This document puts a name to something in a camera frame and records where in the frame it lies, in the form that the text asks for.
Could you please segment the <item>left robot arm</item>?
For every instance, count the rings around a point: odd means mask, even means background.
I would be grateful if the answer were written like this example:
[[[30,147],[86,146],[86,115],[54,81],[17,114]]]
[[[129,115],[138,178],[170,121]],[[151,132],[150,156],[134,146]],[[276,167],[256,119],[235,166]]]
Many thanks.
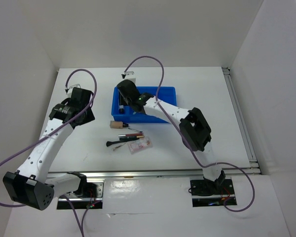
[[[7,172],[3,184],[12,201],[45,210],[55,197],[87,193],[85,175],[70,171],[58,178],[47,179],[50,167],[65,140],[77,126],[95,119],[90,108],[90,90],[74,87],[69,98],[55,105],[49,115],[41,143],[35,145],[28,158],[15,172]]]

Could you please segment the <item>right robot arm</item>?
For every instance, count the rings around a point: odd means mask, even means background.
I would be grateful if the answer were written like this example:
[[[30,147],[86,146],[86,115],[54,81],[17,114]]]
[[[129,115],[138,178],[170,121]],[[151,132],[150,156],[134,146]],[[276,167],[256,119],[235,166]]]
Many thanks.
[[[225,173],[215,159],[211,145],[211,128],[202,112],[196,107],[191,110],[183,109],[159,100],[150,93],[140,93],[136,85],[128,79],[116,87],[134,112],[154,116],[175,127],[183,144],[193,152],[196,162],[202,167],[205,190],[208,194],[220,192]]]

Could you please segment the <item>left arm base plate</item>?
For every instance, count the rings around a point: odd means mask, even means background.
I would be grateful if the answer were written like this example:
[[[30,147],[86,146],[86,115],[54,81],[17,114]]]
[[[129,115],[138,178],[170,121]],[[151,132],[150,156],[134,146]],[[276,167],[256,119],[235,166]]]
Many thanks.
[[[71,201],[73,207],[77,210],[102,209],[104,184],[104,180],[88,182],[88,186],[81,196],[77,196],[73,192],[65,193],[64,196]]]

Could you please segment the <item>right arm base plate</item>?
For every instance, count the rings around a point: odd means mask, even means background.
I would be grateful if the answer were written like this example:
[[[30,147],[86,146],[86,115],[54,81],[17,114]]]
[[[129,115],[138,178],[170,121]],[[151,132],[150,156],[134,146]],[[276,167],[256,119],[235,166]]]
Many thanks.
[[[210,188],[204,179],[190,180],[190,188],[193,207],[214,207],[223,206],[226,201],[227,206],[237,205],[233,182],[225,179],[218,189]]]

